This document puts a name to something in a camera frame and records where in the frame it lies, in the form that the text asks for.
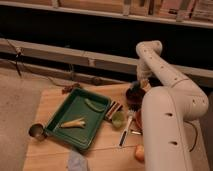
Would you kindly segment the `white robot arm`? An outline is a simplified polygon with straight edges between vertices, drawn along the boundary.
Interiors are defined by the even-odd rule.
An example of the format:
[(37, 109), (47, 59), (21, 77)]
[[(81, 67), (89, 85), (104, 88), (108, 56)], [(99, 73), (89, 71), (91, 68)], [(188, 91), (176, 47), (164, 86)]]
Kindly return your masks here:
[(162, 43), (140, 42), (137, 78), (156, 76), (161, 84), (142, 100), (146, 171), (193, 171), (184, 123), (203, 116), (209, 100), (188, 76), (161, 58)]

